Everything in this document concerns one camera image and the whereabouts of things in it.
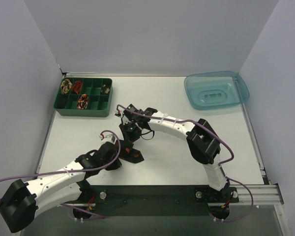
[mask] green compartment box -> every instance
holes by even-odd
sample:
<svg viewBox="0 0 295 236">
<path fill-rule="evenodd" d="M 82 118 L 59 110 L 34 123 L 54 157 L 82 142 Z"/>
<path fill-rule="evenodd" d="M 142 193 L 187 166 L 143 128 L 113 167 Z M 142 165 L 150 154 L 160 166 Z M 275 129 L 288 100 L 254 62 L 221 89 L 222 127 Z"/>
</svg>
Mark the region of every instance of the green compartment box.
<svg viewBox="0 0 295 236">
<path fill-rule="evenodd" d="M 113 81 L 109 78 L 86 78 L 86 77 L 65 77 L 74 84 L 81 81 L 82 88 L 79 94 L 75 94 L 72 89 L 68 94 L 61 94 L 60 85 L 54 103 L 54 109 L 62 116 L 72 117 L 107 117 L 109 115 L 110 103 L 113 96 Z M 101 93 L 103 85 L 110 87 L 107 95 Z M 84 110 L 78 110 L 77 103 L 82 94 L 88 96 L 88 106 Z"/>
</svg>

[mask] gray wall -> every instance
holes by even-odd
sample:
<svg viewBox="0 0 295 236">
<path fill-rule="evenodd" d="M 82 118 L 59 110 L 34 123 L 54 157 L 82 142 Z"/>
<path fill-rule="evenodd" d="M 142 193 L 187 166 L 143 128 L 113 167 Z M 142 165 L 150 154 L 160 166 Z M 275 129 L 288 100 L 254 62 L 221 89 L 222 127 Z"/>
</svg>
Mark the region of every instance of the gray wall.
<svg viewBox="0 0 295 236">
<path fill-rule="evenodd" d="M 240 71 L 247 109 L 295 235 L 295 0 L 280 0 Z"/>
<path fill-rule="evenodd" d="M 0 0 L 0 178 L 34 173 L 60 79 L 24 2 Z M 0 184 L 0 196 L 9 184 Z M 7 235 L 0 215 L 0 236 Z"/>
<path fill-rule="evenodd" d="M 65 72 L 239 72 L 277 0 L 25 0 Z"/>
</svg>

